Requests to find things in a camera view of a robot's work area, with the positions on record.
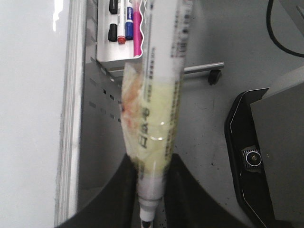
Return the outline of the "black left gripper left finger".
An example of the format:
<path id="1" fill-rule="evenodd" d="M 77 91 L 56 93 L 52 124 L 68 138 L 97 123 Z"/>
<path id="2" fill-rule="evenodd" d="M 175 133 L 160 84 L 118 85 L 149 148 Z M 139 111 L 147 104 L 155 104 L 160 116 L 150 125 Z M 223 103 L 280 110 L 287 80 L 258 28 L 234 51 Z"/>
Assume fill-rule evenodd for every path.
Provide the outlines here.
<path id="1" fill-rule="evenodd" d="M 137 172 L 124 155 L 116 173 L 98 195 L 59 228 L 130 228 Z"/>

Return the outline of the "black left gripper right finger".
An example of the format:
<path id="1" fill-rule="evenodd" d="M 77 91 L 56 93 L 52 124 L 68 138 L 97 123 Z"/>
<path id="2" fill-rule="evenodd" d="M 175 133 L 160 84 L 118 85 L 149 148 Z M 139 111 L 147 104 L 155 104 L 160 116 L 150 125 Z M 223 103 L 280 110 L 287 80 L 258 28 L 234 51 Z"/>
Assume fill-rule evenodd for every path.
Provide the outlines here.
<path id="1" fill-rule="evenodd" d="M 211 193 L 192 175 L 182 158 L 173 154 L 164 195 L 169 228 L 253 228 L 238 205 L 232 187 Z"/>

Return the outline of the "black robot base unit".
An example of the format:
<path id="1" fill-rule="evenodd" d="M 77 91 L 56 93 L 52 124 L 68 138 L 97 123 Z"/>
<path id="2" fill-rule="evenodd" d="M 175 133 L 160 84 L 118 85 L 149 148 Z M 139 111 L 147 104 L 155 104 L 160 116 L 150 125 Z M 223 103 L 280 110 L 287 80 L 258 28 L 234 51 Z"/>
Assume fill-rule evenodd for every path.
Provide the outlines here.
<path id="1" fill-rule="evenodd" d="M 304 69 L 240 93 L 225 137 L 237 201 L 259 228 L 304 225 Z"/>

